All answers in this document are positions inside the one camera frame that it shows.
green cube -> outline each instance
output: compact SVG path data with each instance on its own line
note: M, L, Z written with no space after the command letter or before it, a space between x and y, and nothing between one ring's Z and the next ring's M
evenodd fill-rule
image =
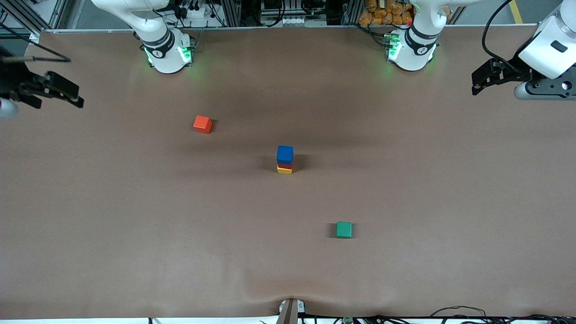
M341 239L352 238L352 223L339 221L336 223L336 237Z

blue cube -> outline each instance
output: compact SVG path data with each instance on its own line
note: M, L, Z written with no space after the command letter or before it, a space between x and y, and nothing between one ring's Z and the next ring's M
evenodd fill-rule
M279 145L276 153L276 162L278 164L292 165L294 160L294 148L292 146Z

orange cube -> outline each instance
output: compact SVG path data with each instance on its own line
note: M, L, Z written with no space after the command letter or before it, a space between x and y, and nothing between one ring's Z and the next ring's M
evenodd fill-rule
M198 133L210 134L210 131L212 130L212 121L208 117L196 116L196 120L194 121L194 129Z

cube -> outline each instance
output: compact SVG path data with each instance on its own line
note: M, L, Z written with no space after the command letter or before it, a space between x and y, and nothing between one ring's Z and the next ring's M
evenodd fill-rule
M336 237L341 239L352 238L352 223L339 221L336 223Z
M292 146L279 145L276 153L276 162L278 164L292 165L294 160L294 148Z
M292 169L276 168L279 174L292 174Z
M194 129L198 133L210 134L210 131L212 131L212 121L208 117L196 116L196 120L194 121Z

table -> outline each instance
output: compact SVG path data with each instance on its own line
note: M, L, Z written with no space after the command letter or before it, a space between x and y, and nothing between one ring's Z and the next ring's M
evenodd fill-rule
M511 57L534 29L488 46ZM576 109L513 84L471 96L481 32L447 28L409 73L357 29L210 31L174 75L129 33L42 35L73 62L31 69L86 105L0 122L1 318L261 316L287 297L574 315ZM356 238L331 238L337 221Z

